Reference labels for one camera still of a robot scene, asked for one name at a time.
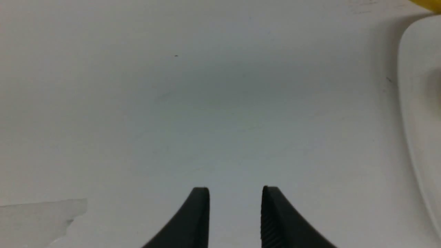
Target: tape piece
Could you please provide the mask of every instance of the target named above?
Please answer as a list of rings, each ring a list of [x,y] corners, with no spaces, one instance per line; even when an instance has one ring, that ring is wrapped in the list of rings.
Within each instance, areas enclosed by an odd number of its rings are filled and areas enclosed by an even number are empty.
[[[45,248],[65,236],[74,218],[86,211],[87,199],[0,207],[0,246]]]

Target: white table surface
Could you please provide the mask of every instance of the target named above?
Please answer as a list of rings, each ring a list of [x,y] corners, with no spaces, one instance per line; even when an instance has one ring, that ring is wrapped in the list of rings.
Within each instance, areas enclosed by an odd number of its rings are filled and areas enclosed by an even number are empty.
[[[51,247],[137,248],[207,186],[209,247],[256,248],[269,184],[339,248],[438,247],[396,88],[397,44],[425,15],[405,0],[3,0],[0,205],[87,198]]]

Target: white plate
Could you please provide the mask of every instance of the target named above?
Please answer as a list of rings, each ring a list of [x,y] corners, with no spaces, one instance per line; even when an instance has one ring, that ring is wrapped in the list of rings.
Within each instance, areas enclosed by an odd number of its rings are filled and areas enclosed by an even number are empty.
[[[415,174],[441,234],[441,16],[413,23],[398,55],[398,82]]]

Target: white surface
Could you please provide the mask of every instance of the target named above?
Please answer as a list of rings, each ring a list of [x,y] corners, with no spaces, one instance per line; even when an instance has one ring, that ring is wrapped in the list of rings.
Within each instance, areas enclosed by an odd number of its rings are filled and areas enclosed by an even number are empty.
[[[401,109],[412,164],[440,233],[441,16],[413,23],[403,35],[398,60]]]
[[[437,247],[396,87],[401,34],[424,13],[2,0],[0,205],[87,198],[52,248],[140,247],[207,186],[210,247],[255,248],[269,184],[339,248]]]

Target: yellow object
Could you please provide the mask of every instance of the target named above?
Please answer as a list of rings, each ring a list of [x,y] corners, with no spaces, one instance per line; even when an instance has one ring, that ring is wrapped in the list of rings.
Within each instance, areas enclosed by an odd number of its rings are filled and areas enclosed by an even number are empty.
[[[412,2],[431,10],[435,13],[441,14],[441,0],[411,0]]]

